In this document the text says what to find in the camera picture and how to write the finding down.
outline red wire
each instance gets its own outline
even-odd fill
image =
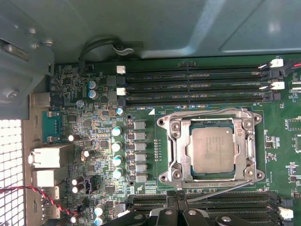
[[[45,192],[39,190],[38,188],[28,185],[28,186],[13,186],[13,187],[8,187],[8,188],[1,188],[0,189],[0,193],[3,192],[7,192],[7,191],[14,191],[14,190],[20,190],[20,189],[31,189],[34,192],[39,193],[40,195],[42,195],[42,197],[44,199],[47,199],[48,201],[51,202],[52,205],[56,206],[57,208],[60,209],[60,211],[68,214],[68,215],[73,215],[73,214],[77,214],[76,211],[70,211],[70,210],[65,210],[60,204],[57,204],[52,198],[50,198]]]

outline cpu socket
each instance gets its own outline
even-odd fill
[[[160,174],[160,182],[191,189],[264,179],[256,168],[254,131],[261,121],[261,115],[245,108],[182,111],[159,118],[168,146],[168,171]]]

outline ram slot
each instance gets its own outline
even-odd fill
[[[213,69],[213,70],[188,70],[188,71],[167,71],[167,72],[142,72],[128,73],[128,83],[139,82],[162,82],[162,81],[208,81],[208,80],[241,80],[261,81],[266,72],[258,69]]]
[[[180,92],[180,91],[232,91],[232,90],[253,90],[260,91],[260,88],[263,86],[269,86],[267,82],[162,82],[160,84],[155,83],[146,83],[139,85],[129,85],[126,87],[127,93],[132,94],[146,94],[146,93],[170,93],[170,92]]]

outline electrolytic capacitor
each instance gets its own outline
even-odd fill
[[[113,172],[113,178],[115,178],[115,179],[119,179],[119,178],[121,178],[121,176],[123,175],[123,169],[122,168],[117,168],[117,169],[115,169],[114,170],[114,172]]]
[[[123,109],[121,107],[119,107],[119,108],[117,108],[116,113],[118,115],[123,115],[124,111],[123,111]]]
[[[103,212],[104,212],[104,206],[102,204],[98,204],[94,209],[94,213],[96,216],[102,215]]]
[[[112,163],[113,163],[114,166],[119,166],[119,165],[122,163],[122,161],[123,161],[122,156],[121,156],[121,155],[116,155],[116,156],[114,157]]]
[[[58,86],[52,86],[50,88],[50,90],[53,91],[53,92],[58,92],[58,91],[60,91],[60,88]]]
[[[80,140],[80,135],[79,135],[79,134],[69,135],[69,136],[68,136],[68,140],[69,140],[70,142],[72,142],[72,141],[78,141],[78,140]]]
[[[98,85],[96,84],[95,81],[89,81],[88,82],[88,88],[89,89],[97,89]]]
[[[86,151],[84,151],[84,156],[87,158],[87,157],[89,157],[89,156],[91,156],[91,155],[94,155],[95,154],[95,151],[94,150],[86,150]]]
[[[72,185],[78,185],[79,183],[83,182],[84,181],[84,176],[80,175],[78,176],[77,178],[73,179],[72,180]]]
[[[122,143],[119,142],[119,141],[117,141],[114,144],[112,144],[111,148],[112,148],[113,152],[117,152],[117,151],[119,151],[122,148]]]
[[[88,97],[95,100],[98,98],[98,92],[92,89],[88,92]]]
[[[83,100],[78,100],[76,102],[76,106],[79,107],[79,108],[82,108],[84,105],[85,105],[85,102]]]
[[[78,214],[74,214],[71,218],[70,218],[70,222],[75,224],[78,219],[80,219],[83,216],[82,213],[78,213]]]
[[[77,192],[79,192],[80,190],[82,190],[84,188],[85,188],[85,185],[83,183],[79,183],[72,188],[72,192],[76,194]]]
[[[96,226],[100,226],[100,225],[102,225],[104,223],[104,220],[105,220],[105,216],[104,215],[100,215],[100,216],[98,216],[98,217],[95,218],[94,224]]]
[[[120,128],[120,127],[114,127],[114,128],[112,129],[112,135],[113,135],[114,137],[119,136],[121,133],[122,133],[122,128]]]

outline green circuit board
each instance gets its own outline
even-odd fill
[[[298,55],[282,56],[294,58]],[[57,90],[52,91],[54,98],[63,97],[64,108],[55,108],[62,117],[62,132],[57,142],[67,142],[70,134],[80,134],[84,139],[74,142],[75,161],[69,165],[70,179],[78,175],[95,175],[97,191],[90,199],[89,211],[86,211],[79,225],[94,225],[93,209],[102,203],[106,206],[106,219],[114,219],[118,214],[116,203],[124,201],[130,194],[161,194],[166,190],[174,190],[159,182],[158,176],[167,170],[167,143],[166,130],[157,125],[157,119],[174,111],[187,110],[215,110],[228,107],[247,108],[262,115],[263,121],[255,127],[257,168],[262,170],[266,177],[261,182],[241,188],[241,191],[275,191],[283,197],[294,199],[294,222],[301,221],[301,100],[300,93],[291,90],[292,81],[301,81],[301,71],[290,74],[285,78],[285,89],[280,91],[281,99],[267,103],[240,103],[240,104],[212,104],[188,106],[132,106],[125,107],[123,115],[116,114],[118,102],[114,97],[117,84],[116,66],[124,65],[126,70],[164,70],[178,68],[182,64],[194,64],[196,67],[228,66],[228,65],[255,65],[268,62],[275,56],[248,56],[248,57],[212,57],[190,59],[147,60],[112,63],[95,63],[86,67],[85,75],[79,77],[78,65],[56,65],[55,77]],[[89,81],[98,84],[99,97],[95,100],[87,96]],[[83,100],[82,108],[76,106],[78,100]],[[147,154],[147,182],[137,183],[130,180],[133,172],[129,167],[133,164],[128,160],[133,153],[122,148],[113,153],[111,145],[117,141],[123,147],[131,145],[127,138],[132,135],[131,125],[143,121],[146,138],[141,141],[146,144]],[[122,133],[113,137],[111,131],[120,127]],[[83,161],[81,151],[93,148],[96,153],[93,157]],[[115,166],[112,159],[121,155],[123,163],[118,166],[124,174],[119,180],[112,178]],[[73,194],[70,181],[68,187],[68,206],[84,194]],[[219,189],[190,189],[189,193],[214,192]]]

